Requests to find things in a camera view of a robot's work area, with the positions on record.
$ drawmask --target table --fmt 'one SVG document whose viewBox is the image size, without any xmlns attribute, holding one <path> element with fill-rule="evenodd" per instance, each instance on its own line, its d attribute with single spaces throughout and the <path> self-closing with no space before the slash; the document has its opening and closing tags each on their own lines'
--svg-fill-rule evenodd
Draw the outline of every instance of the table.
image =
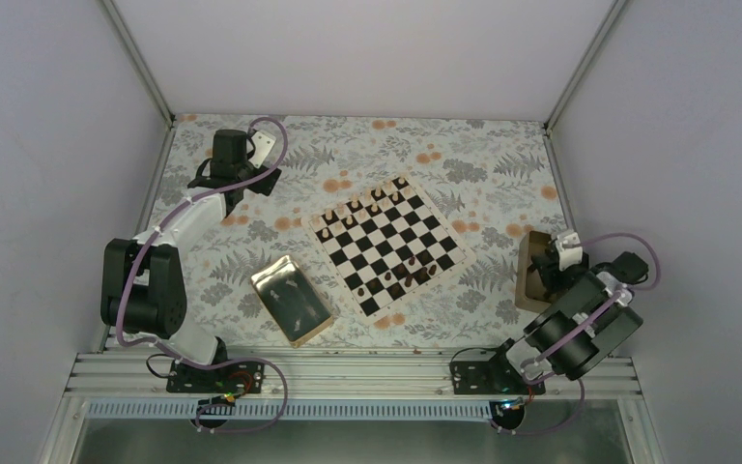
<svg viewBox="0 0 742 464">
<path fill-rule="evenodd" d="M 245 130 L 256 116 L 185 114 L 150 223 L 183 198 L 214 132 Z M 291 254 L 328 301 L 334 324 L 305 346 L 455 348 L 517 336 L 535 314 L 513 304 L 516 257 L 525 232 L 564 228 L 540 123 L 516 121 L 278 116 L 289 155 L 269 197 L 250 191 L 197 243 L 183 264 L 189 317 L 227 344 L 288 346 L 249 284 Z M 258 129 L 279 137 L 270 124 Z M 279 155 L 279 143 L 269 161 Z M 417 179 L 476 252 L 474 265 L 372 325 L 329 294 L 325 257 L 304 219 L 397 174 Z"/>
</svg>

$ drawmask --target gray wall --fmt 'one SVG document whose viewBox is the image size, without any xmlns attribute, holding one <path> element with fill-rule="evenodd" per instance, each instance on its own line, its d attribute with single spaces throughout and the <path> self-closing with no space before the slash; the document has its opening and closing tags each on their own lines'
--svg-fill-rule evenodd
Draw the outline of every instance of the gray wall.
<svg viewBox="0 0 742 464">
<path fill-rule="evenodd" d="M 0 0 L 0 463 L 38 457 L 164 134 L 97 2 Z"/>
<path fill-rule="evenodd" d="M 625 348 L 667 458 L 742 462 L 742 2 L 634 0 L 554 139 L 584 236 L 663 258 Z"/>
<path fill-rule="evenodd" d="M 612 2 L 117 0 L 176 112 L 534 121 Z"/>
</svg>

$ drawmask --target black object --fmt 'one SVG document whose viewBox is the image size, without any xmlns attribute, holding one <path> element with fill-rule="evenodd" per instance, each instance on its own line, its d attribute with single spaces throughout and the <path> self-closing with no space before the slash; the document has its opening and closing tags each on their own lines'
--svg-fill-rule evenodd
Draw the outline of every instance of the black object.
<svg viewBox="0 0 742 464">
<path fill-rule="evenodd" d="M 212 364 L 224 363 L 228 360 L 226 344 L 217 339 L 217 351 L 214 353 Z M 237 362 L 215 370 L 201 370 L 183 363 L 172 362 L 171 371 L 166 383 L 166 391 L 170 393 L 228 393 L 237 392 L 239 385 L 245 389 L 245 379 L 240 372 L 251 376 L 252 382 L 248 391 L 244 393 L 257 394 L 263 385 L 265 367 L 261 362 Z"/>
<path fill-rule="evenodd" d="M 528 344 L 540 353 L 544 352 L 576 329 L 578 323 L 573 316 L 578 313 L 589 315 L 598 309 L 609 298 L 605 291 L 607 285 L 598 277 L 604 272 L 619 281 L 636 282 L 646 275 L 647 264 L 635 253 L 625 252 L 612 263 L 595 266 L 525 327 Z M 547 361 L 556 374 L 576 380 L 605 359 L 642 323 L 642 318 L 629 306 L 613 304 L 592 325 L 594 337 L 586 332 L 579 333 Z"/>
<path fill-rule="evenodd" d="M 204 159 L 195 173 L 195 178 L 189 184 L 189 188 L 205 187 L 207 189 L 220 189 L 231 186 L 237 182 L 247 181 L 255 176 L 269 170 L 266 166 L 256 167 L 249 162 L 253 155 L 246 150 L 246 142 L 251 142 L 251 135 L 242 130 L 221 129 L 214 133 L 212 142 L 212 157 Z M 204 176 L 203 171 L 207 164 L 210 166 L 209 176 Z M 274 185 L 280 178 L 282 171 L 275 169 L 269 176 L 247 187 L 247 189 L 269 196 Z M 226 199 L 226 215 L 235 209 L 235 206 L 243 200 L 243 188 L 236 188 L 223 193 Z"/>
<path fill-rule="evenodd" d="M 124 284 L 140 248 L 136 241 L 115 239 L 103 251 L 100 319 L 104 324 L 115 325 Z M 137 275 L 142 276 L 146 270 L 149 285 L 133 284 L 129 293 L 124 331 L 168 338 L 186 317 L 186 289 L 178 249 L 170 245 L 151 246 Z"/>
<path fill-rule="evenodd" d="M 556 241 L 551 240 L 545 247 L 544 254 L 532 255 L 530 263 L 528 273 L 539 272 L 539 278 L 542 280 L 542 285 L 545 286 L 544 299 L 549 301 L 553 296 L 559 296 L 572 287 L 590 269 L 590 256 L 583 252 L 582 262 L 560 271 L 558 269 L 559 259 Z"/>
<path fill-rule="evenodd" d="M 451 361 L 454 394 L 544 394 L 544 383 L 528 386 L 508 362 L 505 354 L 515 343 L 508 338 L 488 361 Z"/>
<path fill-rule="evenodd" d="M 507 401 L 491 401 L 491 420 L 505 430 L 513 430 L 525 419 L 525 406 L 513 408 Z"/>
</svg>

